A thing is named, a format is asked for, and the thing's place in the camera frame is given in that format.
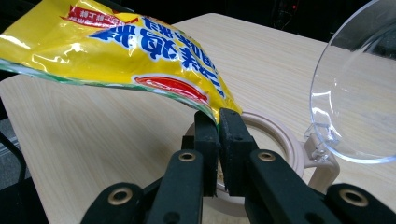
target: dark background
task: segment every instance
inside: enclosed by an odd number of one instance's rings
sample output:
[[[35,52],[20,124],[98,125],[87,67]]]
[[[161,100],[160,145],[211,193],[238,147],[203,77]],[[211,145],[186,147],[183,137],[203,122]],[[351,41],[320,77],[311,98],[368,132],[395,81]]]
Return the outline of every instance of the dark background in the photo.
[[[369,0],[96,0],[117,3],[167,23],[206,13],[244,21],[328,42],[337,29]],[[40,0],[0,0],[0,30]]]

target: red label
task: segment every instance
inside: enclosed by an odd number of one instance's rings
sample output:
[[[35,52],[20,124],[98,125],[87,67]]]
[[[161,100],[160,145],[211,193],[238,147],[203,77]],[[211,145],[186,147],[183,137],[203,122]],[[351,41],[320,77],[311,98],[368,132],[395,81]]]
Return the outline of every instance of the red label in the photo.
[[[99,11],[93,11],[82,7],[72,7],[72,6],[70,6],[70,11],[69,14],[67,15],[67,18],[66,17],[61,17],[61,18],[66,21],[73,21],[81,25],[97,27],[97,28],[109,28],[109,27],[125,25],[126,23],[134,23],[136,21],[139,21],[139,19],[136,18],[128,22],[123,22],[120,21],[120,19],[118,19],[117,17],[112,15],[107,15]]]
[[[136,77],[135,82],[156,89],[170,91],[193,101],[207,104],[207,97],[192,85],[171,77]]]

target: yellow snack bag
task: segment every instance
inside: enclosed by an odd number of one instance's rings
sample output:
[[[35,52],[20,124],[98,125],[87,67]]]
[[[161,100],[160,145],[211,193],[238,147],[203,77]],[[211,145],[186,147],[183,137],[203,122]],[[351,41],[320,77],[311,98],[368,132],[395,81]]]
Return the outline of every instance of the yellow snack bag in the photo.
[[[43,0],[0,35],[0,69],[150,91],[205,112],[241,113],[200,44],[176,27],[92,0]]]

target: clear glass bowl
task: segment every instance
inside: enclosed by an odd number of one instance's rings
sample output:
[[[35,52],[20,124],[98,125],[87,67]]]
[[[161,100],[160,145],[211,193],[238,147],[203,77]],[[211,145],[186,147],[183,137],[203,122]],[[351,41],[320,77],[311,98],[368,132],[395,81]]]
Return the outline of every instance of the clear glass bowl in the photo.
[[[321,143],[359,163],[396,160],[396,4],[371,1],[337,31],[317,65],[311,121]]]

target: light wood surface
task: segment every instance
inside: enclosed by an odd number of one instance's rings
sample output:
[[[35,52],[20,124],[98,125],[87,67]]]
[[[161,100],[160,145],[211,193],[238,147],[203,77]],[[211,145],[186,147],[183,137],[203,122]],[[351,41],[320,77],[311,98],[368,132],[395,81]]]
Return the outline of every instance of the light wood surface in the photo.
[[[238,104],[279,119],[304,141],[311,79],[325,43],[217,14],[175,26],[201,43]],[[80,222],[109,185],[144,187],[162,176],[195,112],[152,93],[27,76],[4,80],[0,93],[51,223]],[[277,147],[259,141],[261,147]],[[396,210],[396,163],[338,161],[337,183],[364,188]],[[209,206],[203,221],[248,223]]]

